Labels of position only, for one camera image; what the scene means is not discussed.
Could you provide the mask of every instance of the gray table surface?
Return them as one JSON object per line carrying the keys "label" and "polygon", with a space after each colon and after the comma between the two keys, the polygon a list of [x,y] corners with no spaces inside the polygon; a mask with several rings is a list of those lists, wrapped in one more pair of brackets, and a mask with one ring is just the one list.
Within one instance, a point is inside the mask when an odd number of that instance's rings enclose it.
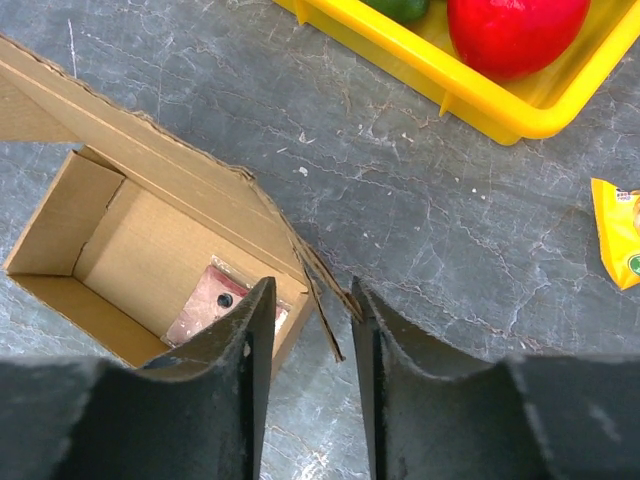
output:
{"label": "gray table surface", "polygon": [[[640,185],[640,44],[561,134],[497,146],[269,0],[0,0],[0,31],[250,167],[346,287],[485,359],[637,352],[640,288],[599,259],[589,180]],[[6,257],[69,146],[0,144]],[[348,359],[313,318],[275,380],[264,479],[368,478]],[[108,355],[0,278],[0,353]]]}

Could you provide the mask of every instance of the candy wrapper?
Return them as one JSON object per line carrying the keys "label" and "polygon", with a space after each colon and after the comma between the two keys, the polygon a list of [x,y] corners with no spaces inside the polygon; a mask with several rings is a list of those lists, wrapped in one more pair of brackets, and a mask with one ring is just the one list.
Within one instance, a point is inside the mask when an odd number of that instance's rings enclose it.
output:
{"label": "candy wrapper", "polygon": [[591,179],[600,256],[622,290],[640,283],[640,190],[626,192]]}
{"label": "candy wrapper", "polygon": [[[237,272],[214,257],[162,341],[171,347],[181,345],[231,312],[251,288],[248,283],[240,281],[239,277]],[[278,302],[275,333],[278,333],[288,313],[289,306]]]}

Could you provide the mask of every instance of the box lid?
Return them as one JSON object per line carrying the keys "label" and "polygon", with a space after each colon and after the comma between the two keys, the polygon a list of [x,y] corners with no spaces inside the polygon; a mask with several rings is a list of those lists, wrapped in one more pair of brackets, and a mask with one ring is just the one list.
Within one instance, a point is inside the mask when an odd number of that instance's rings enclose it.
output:
{"label": "box lid", "polygon": [[141,113],[97,94],[0,34],[0,141],[84,143],[119,171],[272,268],[316,299],[337,358],[315,273],[356,317],[361,312],[313,249],[243,167],[197,150]]}

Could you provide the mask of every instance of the yellow plastic bin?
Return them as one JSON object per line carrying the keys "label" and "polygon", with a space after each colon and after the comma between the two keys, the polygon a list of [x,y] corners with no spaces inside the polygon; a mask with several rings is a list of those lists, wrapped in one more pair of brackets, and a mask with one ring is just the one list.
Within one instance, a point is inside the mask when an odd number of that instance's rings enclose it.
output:
{"label": "yellow plastic bin", "polygon": [[446,0],[432,0],[411,29],[360,0],[274,0],[502,145],[566,127],[640,36],[640,0],[592,0],[580,34],[560,58],[498,85],[457,59]]}

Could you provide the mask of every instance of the green logo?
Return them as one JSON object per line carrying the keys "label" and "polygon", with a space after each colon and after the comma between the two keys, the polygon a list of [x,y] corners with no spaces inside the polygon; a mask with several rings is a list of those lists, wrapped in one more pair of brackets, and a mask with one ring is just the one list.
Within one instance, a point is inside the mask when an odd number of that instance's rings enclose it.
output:
{"label": "green logo", "polygon": [[640,276],[640,255],[634,255],[629,259],[629,269]]}

